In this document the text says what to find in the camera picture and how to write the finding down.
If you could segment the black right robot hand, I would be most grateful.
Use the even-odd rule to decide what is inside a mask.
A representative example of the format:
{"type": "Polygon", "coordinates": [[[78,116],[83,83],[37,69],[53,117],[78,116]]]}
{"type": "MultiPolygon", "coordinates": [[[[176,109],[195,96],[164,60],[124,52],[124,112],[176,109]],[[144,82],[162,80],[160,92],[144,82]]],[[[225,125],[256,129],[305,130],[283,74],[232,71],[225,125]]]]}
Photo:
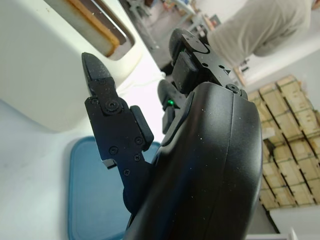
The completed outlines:
{"type": "Polygon", "coordinates": [[[154,139],[141,109],[128,106],[105,65],[81,55],[85,107],[102,160],[113,160],[131,213],[126,240],[243,240],[259,200],[263,168],[257,107],[230,70],[184,29],[170,37],[173,82],[159,82],[164,138],[154,139]]]}

